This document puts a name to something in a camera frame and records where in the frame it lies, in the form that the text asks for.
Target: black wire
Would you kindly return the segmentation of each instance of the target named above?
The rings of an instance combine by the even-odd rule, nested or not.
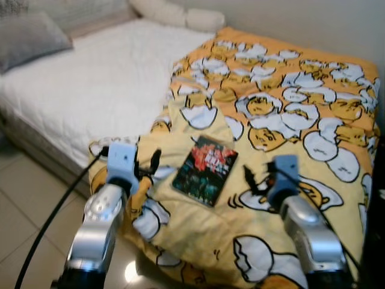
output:
[[[41,228],[40,232],[38,233],[35,242],[33,243],[31,249],[28,252],[27,257],[25,258],[23,267],[19,273],[19,277],[17,278],[16,285],[14,286],[14,289],[20,289],[22,286],[22,282],[25,276],[25,273],[28,269],[28,266],[32,260],[32,257],[35,254],[35,251],[37,249],[37,246],[39,245],[40,241],[42,240],[45,232],[48,229],[48,226],[51,224],[57,213],[59,212],[61,206],[66,201],[68,196],[71,194],[71,192],[75,189],[75,187],[80,183],[81,179],[85,176],[86,173],[90,170],[92,165],[96,163],[96,161],[102,156],[108,154],[108,147],[103,147],[101,152],[96,156],[96,158],[81,172],[81,174],[77,177],[77,179],[72,183],[72,185],[67,189],[66,193],[63,195],[63,197],[60,199],[54,210],[52,211],[51,215],[49,215],[47,221],[44,223],[43,227]]]
[[[284,175],[291,183],[293,183],[296,187],[298,188],[301,188],[298,184],[298,181],[296,181],[293,177],[291,177],[290,175],[288,175],[286,172],[282,171],[282,170],[279,170],[279,169],[276,169],[276,172],[279,172],[281,173],[282,175]],[[341,241],[341,239],[338,237],[336,231],[334,230],[334,227],[331,225],[331,223],[329,222],[329,219],[325,216],[324,212],[321,211],[321,209],[317,206],[316,202],[312,199],[312,197],[310,197],[306,192],[305,192],[305,195],[307,196],[307,198],[314,204],[314,206],[317,208],[317,210],[319,211],[319,213],[323,216],[324,220],[325,220],[325,223],[326,225],[328,226],[328,228],[334,232],[338,238],[338,240],[340,241],[341,243],[341,246],[342,246],[342,250],[349,256],[349,258],[351,259],[351,261],[353,262],[354,266],[357,268],[357,270],[360,272],[360,273],[363,273],[362,270],[361,270],[361,266],[360,264],[356,261],[356,259],[353,257],[352,253],[347,249],[347,247],[344,245],[344,243]]]

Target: yellow blanket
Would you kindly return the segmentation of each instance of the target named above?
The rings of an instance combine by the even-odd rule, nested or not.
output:
[[[379,85],[375,66],[363,60],[221,30],[175,64],[169,102],[152,132],[140,137],[141,166],[157,148],[162,157],[154,186],[144,178],[127,205],[124,236],[181,282],[307,288],[279,215],[251,194],[242,169],[252,168],[264,188],[265,163],[295,154],[301,194],[314,199],[359,260]],[[214,208],[170,185],[201,134],[239,153]],[[92,142],[90,151],[110,141]],[[90,173],[93,193],[105,175],[100,161]]]

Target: white mattress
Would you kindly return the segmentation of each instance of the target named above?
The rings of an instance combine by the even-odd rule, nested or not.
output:
[[[128,22],[11,70],[0,78],[0,107],[85,167],[91,140],[149,132],[173,63],[213,36]]]

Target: book cover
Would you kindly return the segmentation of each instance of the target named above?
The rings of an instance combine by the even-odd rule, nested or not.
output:
[[[238,153],[207,137],[199,137],[179,169],[172,186],[198,202],[213,207]]]

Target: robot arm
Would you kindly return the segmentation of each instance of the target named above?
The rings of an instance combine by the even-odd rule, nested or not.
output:
[[[138,178],[158,168],[160,151],[155,152],[149,170],[138,168],[136,156],[135,145],[109,147],[106,184],[85,204],[83,224],[73,239],[64,272],[51,288],[103,288],[127,199],[138,191]]]
[[[268,164],[273,186],[267,199],[292,238],[309,288],[352,288],[343,249],[321,213],[298,194],[298,164],[294,155],[275,157]]]

